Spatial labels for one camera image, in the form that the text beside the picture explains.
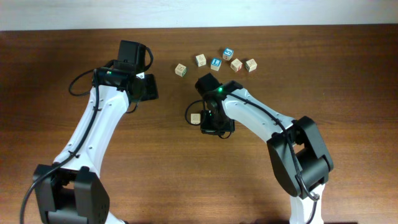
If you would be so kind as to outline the wooden block red letter side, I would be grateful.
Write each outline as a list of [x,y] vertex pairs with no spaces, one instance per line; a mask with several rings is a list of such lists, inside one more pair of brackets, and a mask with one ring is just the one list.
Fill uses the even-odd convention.
[[197,125],[201,123],[201,114],[200,113],[192,113],[190,115],[190,122],[192,125]]

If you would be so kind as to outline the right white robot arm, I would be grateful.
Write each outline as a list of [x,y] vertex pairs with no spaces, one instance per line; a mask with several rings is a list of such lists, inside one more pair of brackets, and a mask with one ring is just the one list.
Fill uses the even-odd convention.
[[235,81],[199,80],[195,88],[208,107],[208,134],[231,133],[237,121],[267,144],[275,178],[290,196],[289,222],[323,223],[322,193],[334,164],[316,123],[270,109]]

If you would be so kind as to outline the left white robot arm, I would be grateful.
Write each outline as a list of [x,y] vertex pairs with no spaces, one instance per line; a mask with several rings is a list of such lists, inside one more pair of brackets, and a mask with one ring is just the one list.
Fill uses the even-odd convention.
[[155,77],[110,68],[94,70],[85,112],[50,165],[39,164],[33,186],[42,223],[122,223],[110,211],[101,165],[119,120],[131,103],[159,97]]

